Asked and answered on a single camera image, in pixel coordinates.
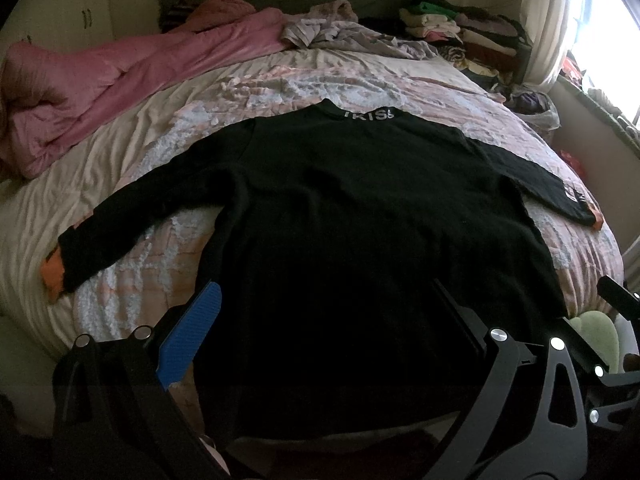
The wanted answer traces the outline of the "cream curtain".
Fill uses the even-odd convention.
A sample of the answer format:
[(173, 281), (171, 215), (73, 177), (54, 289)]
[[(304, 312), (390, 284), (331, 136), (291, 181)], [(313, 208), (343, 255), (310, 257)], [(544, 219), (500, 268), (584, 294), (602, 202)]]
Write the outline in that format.
[(548, 92), (570, 45), (575, 25), (572, 0), (522, 0), (520, 18), (532, 43), (524, 82)]

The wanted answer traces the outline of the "black sweater with orange cuffs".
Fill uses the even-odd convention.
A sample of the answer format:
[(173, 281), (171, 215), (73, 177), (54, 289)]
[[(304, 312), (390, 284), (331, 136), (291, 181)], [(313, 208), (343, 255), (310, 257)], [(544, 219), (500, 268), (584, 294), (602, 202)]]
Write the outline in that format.
[(541, 166), (393, 107), (330, 101), (245, 119), (125, 185), (41, 267), (69, 294), (178, 211), (214, 208), (196, 286), (221, 309), (194, 360), (216, 440), (295, 440), (425, 422), (463, 392), (456, 307), (511, 333), (566, 315), (533, 198), (600, 230)]

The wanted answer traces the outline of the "green plush cushion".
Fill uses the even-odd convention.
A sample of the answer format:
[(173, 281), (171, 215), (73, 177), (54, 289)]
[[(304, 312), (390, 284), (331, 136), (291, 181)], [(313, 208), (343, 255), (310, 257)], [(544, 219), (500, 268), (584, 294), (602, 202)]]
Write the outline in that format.
[(587, 311), (568, 320), (590, 348), (617, 374), (620, 371), (620, 337), (614, 322), (603, 312)]

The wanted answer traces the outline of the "stack of folded clothes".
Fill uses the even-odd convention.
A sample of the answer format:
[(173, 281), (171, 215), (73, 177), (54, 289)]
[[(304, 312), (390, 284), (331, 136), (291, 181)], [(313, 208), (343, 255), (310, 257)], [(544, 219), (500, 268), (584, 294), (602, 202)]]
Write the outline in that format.
[(409, 0), (399, 16), (408, 36), (426, 41), (483, 89), (524, 81), (532, 47), (520, 22), (446, 0)]

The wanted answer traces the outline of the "plastic bag with clothes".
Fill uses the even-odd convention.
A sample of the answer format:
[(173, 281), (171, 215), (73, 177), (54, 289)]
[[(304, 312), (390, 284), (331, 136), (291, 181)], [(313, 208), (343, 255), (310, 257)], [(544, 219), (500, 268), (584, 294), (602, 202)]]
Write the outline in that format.
[(515, 86), (504, 105), (540, 134), (561, 127), (559, 112), (550, 96), (544, 92), (526, 86)]

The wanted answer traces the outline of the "red object on floor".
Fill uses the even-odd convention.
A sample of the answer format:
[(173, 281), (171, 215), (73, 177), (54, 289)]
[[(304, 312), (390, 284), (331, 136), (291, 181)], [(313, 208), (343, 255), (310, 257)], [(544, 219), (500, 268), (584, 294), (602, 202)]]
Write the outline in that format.
[(562, 161), (565, 162), (567, 166), (569, 166), (570, 169), (574, 171), (574, 173), (580, 180), (585, 180), (585, 178), (587, 177), (586, 170), (577, 157), (563, 150), (559, 151), (559, 155), (562, 158)]

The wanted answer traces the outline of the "pink duvet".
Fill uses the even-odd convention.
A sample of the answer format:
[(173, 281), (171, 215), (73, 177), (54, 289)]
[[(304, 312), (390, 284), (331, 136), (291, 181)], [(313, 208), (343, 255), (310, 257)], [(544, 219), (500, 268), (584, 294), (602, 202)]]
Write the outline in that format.
[(164, 34), (75, 53), (16, 42), (1, 64), (1, 173), (35, 179), (74, 145), (157, 91), (270, 53), (288, 17), (244, 0), (206, 0)]

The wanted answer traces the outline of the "pink floral bedspread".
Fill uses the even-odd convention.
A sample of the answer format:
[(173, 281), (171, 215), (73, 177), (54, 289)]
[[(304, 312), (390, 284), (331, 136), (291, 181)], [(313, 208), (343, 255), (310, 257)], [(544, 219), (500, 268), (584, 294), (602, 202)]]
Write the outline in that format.
[(50, 304), (40, 263), (58, 236), (107, 196), (193, 142), (241, 120), (330, 100), (343, 110), (392, 106), (500, 146), (588, 197), (574, 170), (493, 96), (441, 58), (291, 50), (235, 64), (158, 92), (74, 146), (40, 177), (1, 185), (1, 313), (51, 356), (81, 332), (116, 338), (154, 323), (194, 289), (216, 211), (175, 214), (125, 258)]

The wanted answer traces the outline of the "lilac crumpled garment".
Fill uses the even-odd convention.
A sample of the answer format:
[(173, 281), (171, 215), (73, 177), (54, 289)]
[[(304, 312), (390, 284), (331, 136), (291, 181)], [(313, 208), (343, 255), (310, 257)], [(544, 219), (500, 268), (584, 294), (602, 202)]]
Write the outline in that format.
[(411, 61), (438, 57), (423, 40), (398, 39), (361, 25), (348, 0), (320, 3), (307, 13), (291, 16), (280, 39), (296, 49), (371, 53)]

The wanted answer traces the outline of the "white wardrobe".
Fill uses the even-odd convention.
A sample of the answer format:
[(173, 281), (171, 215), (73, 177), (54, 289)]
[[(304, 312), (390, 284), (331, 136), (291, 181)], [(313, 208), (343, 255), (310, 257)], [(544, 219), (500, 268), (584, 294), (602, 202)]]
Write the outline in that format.
[(19, 41), (68, 53), (113, 39), (108, 0), (18, 0), (1, 29), (1, 52)]

